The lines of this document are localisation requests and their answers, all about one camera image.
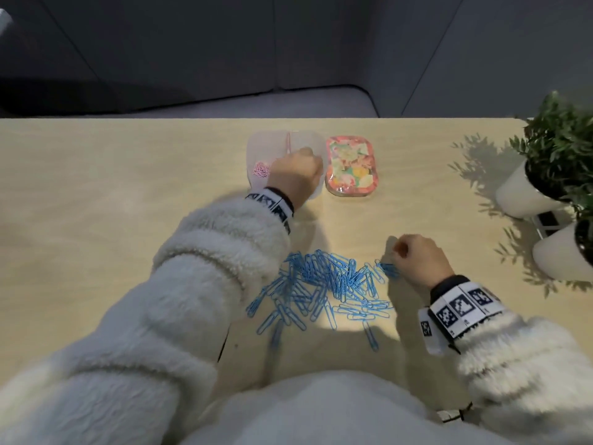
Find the person's right hand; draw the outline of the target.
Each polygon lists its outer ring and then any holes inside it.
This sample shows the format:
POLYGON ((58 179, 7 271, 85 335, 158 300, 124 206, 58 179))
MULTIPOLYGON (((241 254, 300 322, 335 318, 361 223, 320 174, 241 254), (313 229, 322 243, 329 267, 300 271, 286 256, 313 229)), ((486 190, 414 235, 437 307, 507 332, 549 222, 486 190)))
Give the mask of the person's right hand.
POLYGON ((444 251, 433 239, 420 234, 413 234, 408 258, 395 261, 393 257, 393 261, 402 276, 427 289, 456 274, 444 251))

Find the person's left hand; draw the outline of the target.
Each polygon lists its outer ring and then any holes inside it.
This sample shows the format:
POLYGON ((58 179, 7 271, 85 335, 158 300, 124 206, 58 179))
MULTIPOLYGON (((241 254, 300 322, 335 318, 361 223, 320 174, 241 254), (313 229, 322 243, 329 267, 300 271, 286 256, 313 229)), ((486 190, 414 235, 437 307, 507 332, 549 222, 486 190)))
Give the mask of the person's left hand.
POLYGON ((294 168, 288 161, 288 155, 271 164, 266 187, 285 193, 297 211, 315 192, 324 174, 324 167, 294 168))

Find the single blue paper clip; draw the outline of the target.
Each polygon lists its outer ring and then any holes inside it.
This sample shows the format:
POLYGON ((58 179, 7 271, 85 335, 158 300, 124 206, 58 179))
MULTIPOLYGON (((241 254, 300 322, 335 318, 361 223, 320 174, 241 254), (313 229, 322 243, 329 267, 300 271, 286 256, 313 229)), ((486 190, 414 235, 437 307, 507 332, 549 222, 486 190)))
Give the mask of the single blue paper clip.
POLYGON ((374 270, 378 279, 381 281, 386 281, 387 279, 398 279, 400 277, 399 270, 392 262, 389 261, 376 259, 374 263, 374 270))

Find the person's right forearm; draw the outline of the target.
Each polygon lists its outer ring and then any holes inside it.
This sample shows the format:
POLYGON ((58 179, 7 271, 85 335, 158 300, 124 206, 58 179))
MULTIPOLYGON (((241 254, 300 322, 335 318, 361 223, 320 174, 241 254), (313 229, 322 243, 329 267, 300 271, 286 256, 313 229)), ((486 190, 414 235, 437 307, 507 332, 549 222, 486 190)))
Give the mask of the person's right forearm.
POLYGON ((593 445, 593 362, 572 335, 511 311, 433 346, 450 352, 471 421, 431 425, 414 445, 593 445))

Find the person's left forearm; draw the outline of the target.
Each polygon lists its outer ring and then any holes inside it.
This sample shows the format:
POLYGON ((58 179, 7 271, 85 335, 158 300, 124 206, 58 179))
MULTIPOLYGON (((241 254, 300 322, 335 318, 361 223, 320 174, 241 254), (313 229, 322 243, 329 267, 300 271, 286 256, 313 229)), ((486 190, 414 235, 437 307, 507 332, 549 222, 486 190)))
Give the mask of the person's left forearm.
POLYGON ((0 389, 0 445, 174 445, 191 433, 241 308, 277 276, 289 235, 235 198, 182 219, 88 336, 0 389))

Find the clear open plastic box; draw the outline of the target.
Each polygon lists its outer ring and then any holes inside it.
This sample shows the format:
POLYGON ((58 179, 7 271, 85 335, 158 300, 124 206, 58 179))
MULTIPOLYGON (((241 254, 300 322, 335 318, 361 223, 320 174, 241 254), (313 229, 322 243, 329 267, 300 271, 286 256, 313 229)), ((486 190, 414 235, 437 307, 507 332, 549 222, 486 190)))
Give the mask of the clear open plastic box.
POLYGON ((267 182, 267 179, 260 179, 253 175, 256 162, 264 162, 270 167, 278 158, 303 147, 310 147, 316 155, 322 157, 324 174, 309 199, 313 200, 321 195, 325 173, 329 166, 326 141, 321 134, 310 130, 270 130, 252 134, 248 139, 246 150, 246 169, 250 187, 262 189, 267 182))

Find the left wrist marker band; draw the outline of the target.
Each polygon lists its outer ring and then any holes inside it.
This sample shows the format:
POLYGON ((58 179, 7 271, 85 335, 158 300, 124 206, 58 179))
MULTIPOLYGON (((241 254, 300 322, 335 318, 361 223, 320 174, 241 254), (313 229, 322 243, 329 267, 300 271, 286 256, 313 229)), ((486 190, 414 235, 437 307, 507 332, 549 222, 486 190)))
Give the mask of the left wrist marker band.
POLYGON ((278 189, 264 187, 252 190, 245 199, 256 201, 270 210, 283 224, 288 235, 291 234, 291 220, 295 209, 285 193, 278 189))

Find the wrist marker band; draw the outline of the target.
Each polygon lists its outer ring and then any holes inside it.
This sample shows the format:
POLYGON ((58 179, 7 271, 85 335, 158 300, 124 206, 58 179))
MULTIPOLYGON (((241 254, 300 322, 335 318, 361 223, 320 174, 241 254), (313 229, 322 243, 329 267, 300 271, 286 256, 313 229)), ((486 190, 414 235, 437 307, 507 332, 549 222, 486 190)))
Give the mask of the wrist marker band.
POLYGON ((444 279, 431 290, 429 305, 418 311, 426 351, 434 356, 457 351, 457 340, 505 311, 499 298, 467 277, 444 279))
POLYGON ((288 235, 291 234, 291 220, 295 209, 285 193, 278 189, 264 187, 252 190, 245 199, 256 201, 270 210, 283 224, 288 235))

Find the right wrist marker band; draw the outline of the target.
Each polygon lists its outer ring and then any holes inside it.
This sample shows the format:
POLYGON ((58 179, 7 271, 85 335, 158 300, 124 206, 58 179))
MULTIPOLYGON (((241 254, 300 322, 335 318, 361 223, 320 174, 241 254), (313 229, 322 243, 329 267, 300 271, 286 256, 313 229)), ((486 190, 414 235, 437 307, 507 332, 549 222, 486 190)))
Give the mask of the right wrist marker band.
POLYGON ((499 298, 467 277, 444 279, 431 290, 429 305, 418 311, 426 351, 434 356, 457 351, 457 340, 505 311, 499 298))

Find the pile of blue paper clips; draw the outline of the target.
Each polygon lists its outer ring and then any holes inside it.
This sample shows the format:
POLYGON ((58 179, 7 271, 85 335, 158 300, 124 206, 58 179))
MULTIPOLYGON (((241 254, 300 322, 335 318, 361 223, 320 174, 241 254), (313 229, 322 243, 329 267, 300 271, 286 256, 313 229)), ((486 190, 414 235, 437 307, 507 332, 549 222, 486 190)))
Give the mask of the pile of blue paper clips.
POLYGON ((391 279, 379 280, 374 263, 359 265, 355 259, 320 249, 289 254, 277 277, 246 308, 250 319, 264 314, 256 335, 270 333, 271 346, 277 348, 286 328, 304 332, 310 324, 324 323, 337 331, 346 322, 360 326, 370 349, 378 352, 372 324, 389 319, 394 307, 379 294, 379 286, 391 279))

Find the grey sofa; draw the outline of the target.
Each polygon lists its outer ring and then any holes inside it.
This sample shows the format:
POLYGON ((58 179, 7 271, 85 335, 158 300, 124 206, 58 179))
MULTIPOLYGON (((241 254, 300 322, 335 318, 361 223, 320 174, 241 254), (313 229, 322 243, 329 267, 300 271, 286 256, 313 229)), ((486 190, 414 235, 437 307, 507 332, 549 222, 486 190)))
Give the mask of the grey sofa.
POLYGON ((0 119, 323 119, 380 118, 369 94, 356 86, 274 89, 269 92, 151 107, 130 112, 18 114, 0 104, 0 119))

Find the white plant pot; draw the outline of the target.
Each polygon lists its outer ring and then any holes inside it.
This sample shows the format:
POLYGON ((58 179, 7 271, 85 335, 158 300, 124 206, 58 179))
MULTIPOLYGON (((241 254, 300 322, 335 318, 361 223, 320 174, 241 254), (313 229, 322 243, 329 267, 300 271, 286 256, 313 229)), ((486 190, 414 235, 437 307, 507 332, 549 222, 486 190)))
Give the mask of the white plant pot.
POLYGON ((593 267, 577 248, 574 229, 576 221, 541 239, 532 249, 532 258, 538 269, 551 279, 566 282, 593 283, 593 267))
POLYGON ((530 218, 567 206, 567 203, 546 196, 532 185, 527 176, 526 159, 495 191, 494 202, 503 214, 517 219, 530 218))

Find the black and white marker tag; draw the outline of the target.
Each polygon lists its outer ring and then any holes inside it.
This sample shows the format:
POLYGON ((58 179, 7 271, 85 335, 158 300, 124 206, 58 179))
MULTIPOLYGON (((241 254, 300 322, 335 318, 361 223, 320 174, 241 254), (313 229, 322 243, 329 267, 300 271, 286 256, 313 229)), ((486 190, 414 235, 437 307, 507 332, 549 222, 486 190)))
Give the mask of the black and white marker tag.
POLYGON ((574 216, 563 209, 549 210, 531 217, 540 239, 552 236, 567 227, 573 220, 574 216))

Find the white fleece jacket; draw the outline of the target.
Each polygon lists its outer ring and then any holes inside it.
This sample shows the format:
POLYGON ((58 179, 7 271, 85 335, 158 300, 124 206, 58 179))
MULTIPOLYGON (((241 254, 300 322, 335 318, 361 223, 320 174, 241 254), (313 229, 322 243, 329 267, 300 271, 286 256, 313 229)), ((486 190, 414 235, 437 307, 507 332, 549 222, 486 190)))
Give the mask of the white fleece jacket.
POLYGON ((179 445, 515 445, 438 422, 406 389, 369 373, 324 371, 211 404, 179 445))

